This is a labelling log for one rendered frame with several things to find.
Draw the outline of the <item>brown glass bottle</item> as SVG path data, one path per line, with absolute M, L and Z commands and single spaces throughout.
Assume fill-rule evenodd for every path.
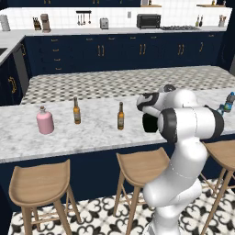
M 122 130 L 123 128 L 124 128 L 123 102 L 119 102 L 119 111 L 117 113 L 117 129 Z
M 75 96 L 73 98 L 74 106 L 73 106 L 73 117 L 74 117 L 74 123 L 80 124 L 81 123 L 81 113 L 80 113 L 80 107 L 78 106 L 78 100 Z

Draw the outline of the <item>wooden bar stool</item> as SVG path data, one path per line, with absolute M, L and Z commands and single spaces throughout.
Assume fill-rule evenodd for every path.
M 205 143 L 205 147 L 207 148 L 208 155 L 222 167 L 222 170 L 215 185 L 212 185 L 202 173 L 200 174 L 206 181 L 207 187 L 213 191 L 213 196 L 217 196 L 200 235 L 204 235 L 206 233 L 209 222 L 213 218 L 219 201 L 225 191 L 227 189 L 235 188 L 235 185 L 229 186 L 229 181 L 231 179 L 235 180 L 235 140 Z
M 170 159 L 164 148 L 161 147 L 155 151 L 139 151 L 129 154 L 118 153 L 117 161 L 119 164 L 120 173 L 113 215 L 116 215 L 117 213 L 118 204 L 120 203 L 120 195 L 124 194 L 124 202 L 127 202 L 129 206 L 129 221 L 126 235 L 130 235 L 136 206 L 144 205 L 144 202 L 139 201 L 141 188 L 159 176 L 168 166 Z M 126 193 L 124 181 L 127 181 L 134 187 L 133 196 L 131 199 L 128 198 Z
M 79 222 L 80 213 L 73 197 L 73 190 L 70 186 L 70 160 L 54 164 L 42 164 L 34 167 L 14 168 L 10 185 L 9 196 L 11 200 L 21 207 L 24 221 L 25 235 L 32 235 L 32 226 L 37 226 L 40 231 L 40 224 L 53 221 L 52 218 L 39 219 L 38 207 L 53 204 L 58 214 L 57 218 L 67 235 L 72 235 L 67 220 L 68 207 L 62 207 L 61 198 L 66 196 L 66 202 L 71 202 L 73 211 Z

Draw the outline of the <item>dark blue island cabinet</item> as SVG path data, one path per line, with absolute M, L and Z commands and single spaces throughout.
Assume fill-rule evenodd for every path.
M 8 188 L 16 166 L 29 167 L 71 161 L 71 183 L 76 200 L 112 196 L 119 175 L 117 153 L 154 151 L 164 148 L 171 155 L 174 146 L 158 135 L 142 140 L 122 135 L 105 140 L 92 137 L 67 137 L 63 134 L 0 134 L 0 200 L 7 212 L 19 210 L 10 199 Z

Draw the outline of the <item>dark blue base cupboard run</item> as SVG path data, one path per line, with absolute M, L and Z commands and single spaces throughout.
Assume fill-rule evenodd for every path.
M 222 31 L 31 36 L 32 75 L 215 65 Z

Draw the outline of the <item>pink round bottle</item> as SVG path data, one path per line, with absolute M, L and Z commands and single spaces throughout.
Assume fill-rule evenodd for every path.
M 37 122 L 39 132 L 41 134 L 47 135 L 54 131 L 52 113 L 47 111 L 44 106 L 39 109 L 39 113 L 37 114 Z

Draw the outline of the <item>black toaster oven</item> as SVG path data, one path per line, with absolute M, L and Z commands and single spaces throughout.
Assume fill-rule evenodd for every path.
M 159 28 L 161 16 L 158 14 L 137 14 L 138 28 Z

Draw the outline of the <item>grey dishwasher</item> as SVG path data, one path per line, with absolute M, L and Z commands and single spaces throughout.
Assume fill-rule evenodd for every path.
M 21 84 L 22 93 L 23 95 L 25 95 L 28 90 L 29 81 L 25 61 L 23 58 L 23 53 L 21 50 L 21 45 L 16 46 L 15 50 L 13 51 L 13 56 L 17 67 L 17 74 Z

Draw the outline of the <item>black gas hob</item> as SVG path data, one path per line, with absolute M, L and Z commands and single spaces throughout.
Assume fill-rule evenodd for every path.
M 162 30 L 200 30 L 200 28 L 194 26 L 169 26 L 169 27 L 160 27 Z

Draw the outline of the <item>dark blue side cupboards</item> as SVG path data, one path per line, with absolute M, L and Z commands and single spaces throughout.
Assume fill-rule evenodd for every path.
M 0 66 L 0 84 L 3 89 L 5 105 L 19 105 L 22 100 L 23 93 L 19 76 L 17 74 L 17 67 L 12 54 L 10 54 Z

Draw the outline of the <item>brown coffee machine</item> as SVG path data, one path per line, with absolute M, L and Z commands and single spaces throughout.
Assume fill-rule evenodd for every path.
M 40 19 L 42 22 L 42 31 L 44 33 L 49 33 L 50 32 L 49 16 L 47 14 L 41 14 Z

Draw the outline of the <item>dark blue tall cabinet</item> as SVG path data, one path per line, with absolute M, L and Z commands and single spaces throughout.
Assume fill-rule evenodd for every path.
M 218 66 L 229 71 L 235 55 L 235 0 L 226 0 L 226 7 L 232 9 L 218 54 Z

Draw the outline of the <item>black utensil rail with tools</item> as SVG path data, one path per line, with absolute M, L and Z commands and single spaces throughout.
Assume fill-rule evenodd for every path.
M 83 10 L 83 11 L 77 10 L 76 14 L 77 14 L 78 26 L 84 26 L 86 24 L 91 23 L 91 14 L 92 14 L 91 10 Z

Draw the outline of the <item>dark blue wall cupboards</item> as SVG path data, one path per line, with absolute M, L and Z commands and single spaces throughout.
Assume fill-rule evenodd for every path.
M 9 7 L 140 7 L 140 0 L 6 0 Z

